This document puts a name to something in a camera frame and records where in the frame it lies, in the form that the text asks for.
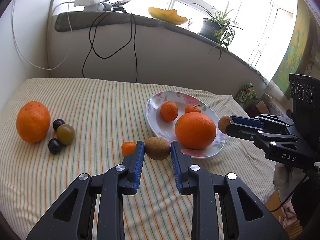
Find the pink flower pattern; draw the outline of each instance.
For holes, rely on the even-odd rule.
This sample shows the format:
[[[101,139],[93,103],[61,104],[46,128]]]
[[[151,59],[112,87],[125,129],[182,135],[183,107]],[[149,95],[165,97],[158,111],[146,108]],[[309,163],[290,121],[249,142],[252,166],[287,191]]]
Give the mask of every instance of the pink flower pattern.
[[[182,149],[181,152],[194,157],[206,157],[203,150]]]
[[[199,105],[200,101],[192,96],[183,95],[183,100],[187,105]]]

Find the plant pot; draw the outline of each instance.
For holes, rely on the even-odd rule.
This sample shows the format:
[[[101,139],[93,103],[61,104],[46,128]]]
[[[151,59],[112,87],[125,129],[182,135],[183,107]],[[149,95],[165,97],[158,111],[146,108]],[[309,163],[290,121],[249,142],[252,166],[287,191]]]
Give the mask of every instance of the plant pot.
[[[221,24],[217,22],[207,22],[207,18],[203,18],[203,25],[201,28],[201,31],[198,33],[204,37],[206,37],[209,40],[212,40],[216,43],[218,43],[218,39],[215,35],[216,31],[220,31],[222,26]]]

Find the green snack bag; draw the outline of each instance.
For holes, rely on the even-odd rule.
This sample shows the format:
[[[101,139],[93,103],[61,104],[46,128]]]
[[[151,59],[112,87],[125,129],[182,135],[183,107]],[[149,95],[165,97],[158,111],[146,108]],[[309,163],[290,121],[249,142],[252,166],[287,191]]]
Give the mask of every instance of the green snack bag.
[[[252,105],[252,100],[255,102],[258,98],[251,83],[244,84],[244,89],[241,89],[235,98],[236,102],[246,109],[249,105]]]

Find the camera lens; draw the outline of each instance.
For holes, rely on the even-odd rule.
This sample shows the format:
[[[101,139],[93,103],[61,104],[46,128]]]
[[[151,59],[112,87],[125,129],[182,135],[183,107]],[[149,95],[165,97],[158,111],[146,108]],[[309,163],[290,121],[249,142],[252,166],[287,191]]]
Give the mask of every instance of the camera lens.
[[[296,85],[294,83],[291,84],[291,91],[292,91],[292,94],[296,93]]]
[[[303,92],[303,87],[302,85],[298,85],[298,97],[300,100],[303,100],[304,92]]]
[[[306,91],[306,99],[307,99],[307,102],[309,104],[311,104],[311,102],[312,102],[312,92],[311,92],[310,88],[308,88],[307,91]]]

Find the orange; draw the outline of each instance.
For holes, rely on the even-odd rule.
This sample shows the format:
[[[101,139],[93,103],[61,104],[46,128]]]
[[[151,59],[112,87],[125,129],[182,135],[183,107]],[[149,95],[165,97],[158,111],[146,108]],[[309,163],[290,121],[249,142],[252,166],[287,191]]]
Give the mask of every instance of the orange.
[[[41,141],[50,127],[50,113],[40,102],[26,103],[19,111],[16,121],[17,132],[28,143]]]
[[[135,142],[125,142],[121,145],[122,155],[127,156],[131,153],[134,153],[137,143]]]
[[[177,120],[174,132],[181,144],[192,150],[201,150],[214,141],[217,128],[208,116],[193,112]]]
[[[178,106],[175,102],[165,102],[160,108],[160,115],[166,122],[172,122],[178,117]]]
[[[197,113],[201,113],[201,110],[198,106],[195,105],[188,105],[186,107],[186,109],[184,109],[184,113],[191,113],[191,112],[197,112]]]

